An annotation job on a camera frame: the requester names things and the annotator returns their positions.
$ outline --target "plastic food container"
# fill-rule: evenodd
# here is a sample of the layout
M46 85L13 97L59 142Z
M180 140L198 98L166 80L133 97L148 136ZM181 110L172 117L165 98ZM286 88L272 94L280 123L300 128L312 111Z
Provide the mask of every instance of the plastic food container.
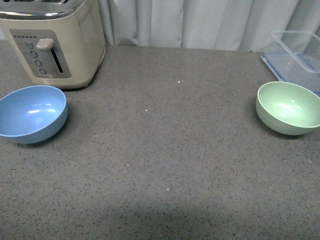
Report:
M261 55L279 81L320 95L320 37L307 31L273 31Z

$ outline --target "countertop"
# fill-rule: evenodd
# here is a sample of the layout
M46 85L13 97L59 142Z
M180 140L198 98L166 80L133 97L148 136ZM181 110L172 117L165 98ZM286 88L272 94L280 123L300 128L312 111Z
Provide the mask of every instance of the countertop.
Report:
M0 98L32 85L0 41ZM108 46L41 143L0 139L0 239L320 239L318 130L259 119L254 52Z

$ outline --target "kitchen counter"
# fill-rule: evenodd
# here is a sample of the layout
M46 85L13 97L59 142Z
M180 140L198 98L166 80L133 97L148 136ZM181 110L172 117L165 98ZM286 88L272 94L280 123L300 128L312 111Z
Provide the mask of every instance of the kitchen counter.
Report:
M32 85L0 41L0 98ZM254 52L108 46L50 139L0 139L0 239L319 239L320 132L259 119Z

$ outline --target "toaster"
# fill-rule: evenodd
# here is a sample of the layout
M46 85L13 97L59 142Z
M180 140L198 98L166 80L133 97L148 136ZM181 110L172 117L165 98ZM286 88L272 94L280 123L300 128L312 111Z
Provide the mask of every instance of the toaster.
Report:
M37 85L85 87L106 52L97 0L0 0L0 28Z

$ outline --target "white curtain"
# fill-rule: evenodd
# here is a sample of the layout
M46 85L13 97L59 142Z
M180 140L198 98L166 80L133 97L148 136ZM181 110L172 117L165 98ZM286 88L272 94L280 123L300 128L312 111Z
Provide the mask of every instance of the white curtain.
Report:
M110 45L263 52L275 30L320 34L320 0L99 0Z

